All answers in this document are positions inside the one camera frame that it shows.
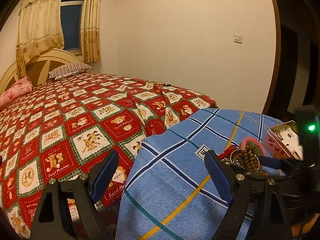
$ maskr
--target green led light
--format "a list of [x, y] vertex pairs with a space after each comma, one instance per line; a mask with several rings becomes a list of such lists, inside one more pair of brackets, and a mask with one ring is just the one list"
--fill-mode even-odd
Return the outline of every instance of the green led light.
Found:
[[311, 132], [312, 132], [312, 131], [314, 131], [314, 130], [315, 130], [315, 128], [316, 128], [316, 126], [315, 126], [314, 124], [313, 124], [313, 125], [310, 125], [310, 126], [309, 126], [309, 131], [311, 131]]

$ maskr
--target door frame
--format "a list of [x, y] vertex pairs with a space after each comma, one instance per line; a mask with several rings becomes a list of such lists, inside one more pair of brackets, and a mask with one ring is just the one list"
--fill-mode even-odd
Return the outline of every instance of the door frame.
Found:
[[269, 88], [268, 96], [262, 111], [263, 114], [267, 114], [273, 98], [273, 94], [275, 92], [278, 73], [279, 73], [279, 66], [280, 66], [280, 55], [281, 55], [281, 24], [280, 24], [280, 14], [279, 14], [277, 0], [272, 0], [272, 4], [273, 4], [273, 10], [275, 12], [275, 23], [276, 23], [276, 53], [275, 53], [275, 63], [273, 67], [270, 88]]

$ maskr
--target label tag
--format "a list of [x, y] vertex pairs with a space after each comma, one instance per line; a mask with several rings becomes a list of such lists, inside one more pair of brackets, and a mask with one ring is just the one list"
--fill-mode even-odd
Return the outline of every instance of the label tag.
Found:
[[209, 150], [210, 149], [203, 144], [203, 145], [201, 145], [201, 147], [198, 150], [196, 150], [195, 154], [198, 155], [201, 159], [204, 160], [204, 155]]

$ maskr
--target white wall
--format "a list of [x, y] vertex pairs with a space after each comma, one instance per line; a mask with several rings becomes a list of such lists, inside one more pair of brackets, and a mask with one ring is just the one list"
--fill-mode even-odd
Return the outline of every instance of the white wall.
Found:
[[118, 0], [100, 2], [100, 62], [90, 63], [97, 72], [120, 75], [118, 44]]
[[0, 31], [0, 78], [16, 61], [20, 6], [18, 3]]
[[[196, 90], [222, 108], [263, 110], [276, 48], [272, 0], [118, 4], [122, 75]], [[234, 43], [234, 33], [242, 44]]]

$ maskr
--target pink pillow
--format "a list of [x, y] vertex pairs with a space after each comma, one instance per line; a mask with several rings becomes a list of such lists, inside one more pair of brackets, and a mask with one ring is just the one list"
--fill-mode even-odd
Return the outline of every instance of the pink pillow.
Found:
[[25, 84], [25, 83], [31, 83], [31, 80], [30, 80], [30, 78], [29, 78], [28, 76], [19, 79], [17, 82], [15, 82], [15, 83], [11, 86], [11, 88], [14, 87], [14, 86], [16, 86], [16, 85], [22, 85], [22, 84]]
[[9, 88], [7, 91], [5, 91], [1, 97], [0, 97], [0, 111], [2, 111], [6, 106], [10, 105], [12, 101], [14, 101], [16, 98], [23, 96], [27, 93], [32, 92], [32, 83], [29, 82], [28, 78], [23, 78], [20, 80], [24, 80], [19, 84], [16, 84]]

